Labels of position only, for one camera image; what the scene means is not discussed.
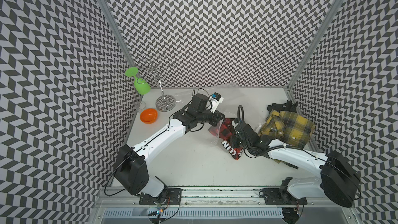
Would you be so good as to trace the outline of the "red black plaid shirt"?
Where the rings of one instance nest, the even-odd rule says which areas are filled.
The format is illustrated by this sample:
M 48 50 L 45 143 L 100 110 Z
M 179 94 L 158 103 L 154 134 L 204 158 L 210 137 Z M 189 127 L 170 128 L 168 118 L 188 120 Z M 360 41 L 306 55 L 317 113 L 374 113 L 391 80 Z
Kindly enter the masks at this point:
M 235 129 L 232 125 L 231 118 L 225 118 L 221 124 L 218 124 L 217 127 L 211 126 L 208 129 L 208 132 L 214 137 L 221 139 L 222 147 L 231 155 L 234 160 L 240 159 L 243 153 L 243 148 L 239 147 L 233 138 Z

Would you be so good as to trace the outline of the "clear plastic vacuum bag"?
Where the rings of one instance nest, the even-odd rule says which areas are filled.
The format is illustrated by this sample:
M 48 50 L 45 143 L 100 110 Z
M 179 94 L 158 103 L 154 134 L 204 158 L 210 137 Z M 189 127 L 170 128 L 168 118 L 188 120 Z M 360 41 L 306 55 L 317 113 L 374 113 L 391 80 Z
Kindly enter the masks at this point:
M 223 97 L 223 102 L 217 110 L 225 115 L 226 118 L 236 118 L 237 108 L 242 105 L 244 109 L 244 120 L 255 130 L 259 130 L 268 115 L 267 106 L 275 99 L 285 99 L 286 96 L 281 88 L 237 88 L 232 84 L 221 85 L 207 88 L 206 92 L 219 93 Z M 172 135 L 173 140 L 182 143 L 188 148 L 209 148 L 219 146 L 221 139 L 210 134 L 207 129 L 210 124 L 205 123 L 202 130 L 200 124 L 190 132 L 177 119 L 171 119 L 171 123 L 166 125 L 167 133 Z

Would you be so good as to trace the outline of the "yellow plaid shirt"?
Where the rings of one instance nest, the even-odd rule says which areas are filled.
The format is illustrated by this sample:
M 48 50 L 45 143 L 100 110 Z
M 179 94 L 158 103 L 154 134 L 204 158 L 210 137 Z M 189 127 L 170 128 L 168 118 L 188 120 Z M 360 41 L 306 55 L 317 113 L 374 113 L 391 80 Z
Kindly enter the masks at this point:
M 308 142 L 315 131 L 315 124 L 303 116 L 286 111 L 272 110 L 260 133 L 279 140 Z

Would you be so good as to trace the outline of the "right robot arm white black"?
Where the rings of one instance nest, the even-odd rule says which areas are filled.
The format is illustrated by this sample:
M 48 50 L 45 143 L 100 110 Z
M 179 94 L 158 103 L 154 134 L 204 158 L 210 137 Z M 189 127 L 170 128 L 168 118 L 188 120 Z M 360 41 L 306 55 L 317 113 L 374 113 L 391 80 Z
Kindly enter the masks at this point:
M 252 157 L 266 157 L 304 169 L 311 177 L 287 177 L 278 196 L 287 204 L 303 198 L 328 198 L 335 204 L 350 208 L 361 197 L 360 176 L 339 152 L 329 154 L 308 151 L 267 135 L 258 135 L 252 127 L 235 118 L 230 141 L 234 148 L 243 148 Z

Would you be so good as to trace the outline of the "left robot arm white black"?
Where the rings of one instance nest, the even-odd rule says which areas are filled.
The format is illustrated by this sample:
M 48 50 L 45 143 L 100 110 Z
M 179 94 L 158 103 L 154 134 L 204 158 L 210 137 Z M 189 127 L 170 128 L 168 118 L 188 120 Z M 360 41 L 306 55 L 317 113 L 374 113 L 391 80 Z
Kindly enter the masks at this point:
M 215 92 L 210 96 L 195 94 L 189 104 L 170 115 L 169 122 L 148 139 L 130 147 L 120 148 L 112 177 L 131 195 L 138 193 L 154 198 L 163 197 L 166 184 L 149 175 L 148 164 L 178 138 L 192 131 L 198 124 L 217 127 L 225 115 L 217 110 L 223 97 Z

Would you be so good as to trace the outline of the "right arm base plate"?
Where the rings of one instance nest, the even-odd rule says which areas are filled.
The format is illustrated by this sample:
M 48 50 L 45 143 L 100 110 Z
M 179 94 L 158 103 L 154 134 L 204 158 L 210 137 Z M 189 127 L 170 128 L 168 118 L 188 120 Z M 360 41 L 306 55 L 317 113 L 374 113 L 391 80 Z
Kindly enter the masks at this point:
M 279 188 L 263 188 L 259 192 L 260 198 L 263 198 L 266 205 L 307 205 L 306 198 L 295 198 L 288 192 L 288 184 L 292 177 L 287 177 L 283 180 Z

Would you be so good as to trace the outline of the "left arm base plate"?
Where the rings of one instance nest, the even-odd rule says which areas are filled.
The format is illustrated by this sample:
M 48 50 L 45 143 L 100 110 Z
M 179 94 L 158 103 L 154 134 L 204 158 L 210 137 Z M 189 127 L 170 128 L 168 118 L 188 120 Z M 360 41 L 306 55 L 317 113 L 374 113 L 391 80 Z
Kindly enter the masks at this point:
M 179 205 L 181 202 L 182 188 L 165 188 L 158 197 L 142 193 L 139 205 Z

